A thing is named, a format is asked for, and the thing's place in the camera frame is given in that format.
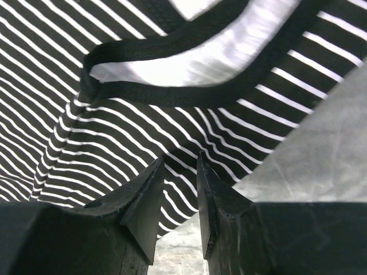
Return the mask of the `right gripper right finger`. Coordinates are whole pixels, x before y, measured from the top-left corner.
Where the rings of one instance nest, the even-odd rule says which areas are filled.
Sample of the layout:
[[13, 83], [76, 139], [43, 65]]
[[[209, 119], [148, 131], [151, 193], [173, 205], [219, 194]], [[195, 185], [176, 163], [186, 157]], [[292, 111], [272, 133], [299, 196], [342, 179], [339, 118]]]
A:
[[202, 251], [210, 274], [365, 274], [366, 204], [253, 202], [197, 159]]

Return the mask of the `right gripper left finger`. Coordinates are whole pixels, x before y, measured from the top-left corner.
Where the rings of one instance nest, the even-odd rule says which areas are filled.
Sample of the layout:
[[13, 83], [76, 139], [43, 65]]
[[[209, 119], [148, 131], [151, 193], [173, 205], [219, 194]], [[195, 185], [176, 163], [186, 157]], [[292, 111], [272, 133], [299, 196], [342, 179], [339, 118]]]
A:
[[1, 204], [2, 274], [146, 274], [153, 264], [164, 162], [82, 208]]

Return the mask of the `black white striped tank top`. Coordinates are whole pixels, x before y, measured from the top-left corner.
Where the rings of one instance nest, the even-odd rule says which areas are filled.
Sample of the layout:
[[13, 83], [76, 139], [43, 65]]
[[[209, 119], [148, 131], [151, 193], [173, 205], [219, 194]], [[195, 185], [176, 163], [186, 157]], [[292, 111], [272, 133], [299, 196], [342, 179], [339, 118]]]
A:
[[165, 160], [158, 236], [366, 58], [365, 1], [2, 1], [1, 201], [72, 208]]

